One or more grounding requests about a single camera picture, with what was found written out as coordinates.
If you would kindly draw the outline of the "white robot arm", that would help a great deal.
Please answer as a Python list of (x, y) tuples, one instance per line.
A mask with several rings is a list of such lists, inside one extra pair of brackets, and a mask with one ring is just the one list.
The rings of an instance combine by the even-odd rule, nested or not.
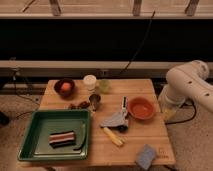
[(200, 60), (171, 68), (158, 98), (161, 107), (180, 107), (190, 98), (213, 113), (213, 85), (206, 82), (208, 76), (208, 65)]

